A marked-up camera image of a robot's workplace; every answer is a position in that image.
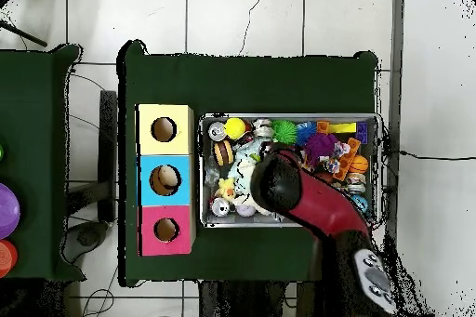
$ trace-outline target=green table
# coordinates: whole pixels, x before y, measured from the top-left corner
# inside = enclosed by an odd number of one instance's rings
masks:
[[[16,193],[18,250],[8,278],[82,279],[60,258],[66,217],[67,74],[79,46],[52,52],[0,50],[0,182]]]
[[[313,239],[301,228],[210,229],[197,221],[191,254],[139,257],[134,106],[187,104],[194,110],[195,128],[207,112],[371,113],[376,56],[220,58],[148,55],[145,50],[140,41],[129,41],[117,59],[120,278],[129,284],[138,279],[306,280]]]

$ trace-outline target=tin can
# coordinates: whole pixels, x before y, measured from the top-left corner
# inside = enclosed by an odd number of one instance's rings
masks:
[[[218,218],[224,218],[230,212],[230,204],[224,198],[215,198],[212,202],[212,213]]]
[[[227,135],[225,134],[225,125],[221,122],[215,122],[208,128],[208,136],[215,142],[224,140]]]

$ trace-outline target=orange basketball ball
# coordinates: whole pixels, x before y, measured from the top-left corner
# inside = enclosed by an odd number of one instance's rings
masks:
[[[349,166],[349,172],[356,172],[363,174],[368,168],[367,159],[361,155],[357,155],[353,158]]]

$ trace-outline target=yellow ball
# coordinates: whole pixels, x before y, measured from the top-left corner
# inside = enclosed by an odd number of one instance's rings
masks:
[[[245,133],[245,122],[238,117],[231,117],[225,123],[225,134],[231,139],[238,139]]]

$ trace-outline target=yellow toy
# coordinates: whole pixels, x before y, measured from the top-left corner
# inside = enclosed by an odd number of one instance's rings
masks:
[[[238,117],[231,117],[225,123],[225,134],[230,137],[230,139],[240,138],[246,131],[245,122]]]
[[[354,133],[357,131],[357,123],[344,123],[342,125],[329,125],[327,132],[331,133]]]
[[[220,179],[218,181],[218,190],[215,192],[215,196],[231,201],[234,198],[234,195],[234,178]]]

